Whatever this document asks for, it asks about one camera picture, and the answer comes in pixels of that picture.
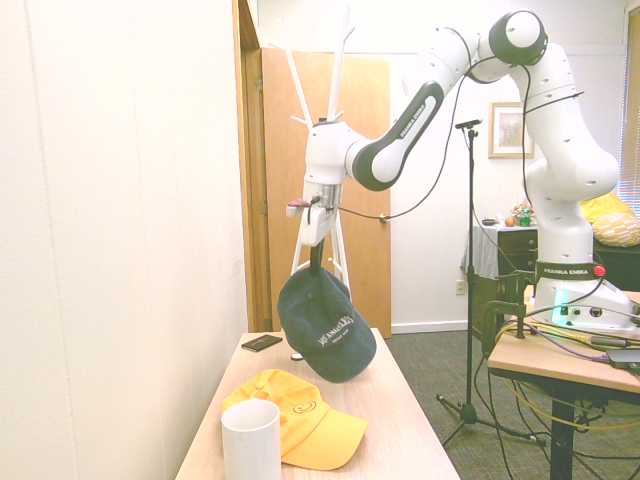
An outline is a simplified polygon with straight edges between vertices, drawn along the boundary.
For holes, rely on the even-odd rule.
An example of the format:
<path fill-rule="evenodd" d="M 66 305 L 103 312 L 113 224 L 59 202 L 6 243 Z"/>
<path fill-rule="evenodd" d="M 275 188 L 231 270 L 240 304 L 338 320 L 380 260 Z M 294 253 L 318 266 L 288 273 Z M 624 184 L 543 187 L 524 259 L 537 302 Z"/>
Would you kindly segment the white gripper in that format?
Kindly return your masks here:
<path fill-rule="evenodd" d="M 310 249 L 310 271 L 317 276 L 322 268 L 324 241 L 322 241 L 334 228 L 339 217 L 336 209 L 327 209 L 319 203 L 303 209 L 299 229 L 299 242 L 301 245 L 312 247 Z"/>

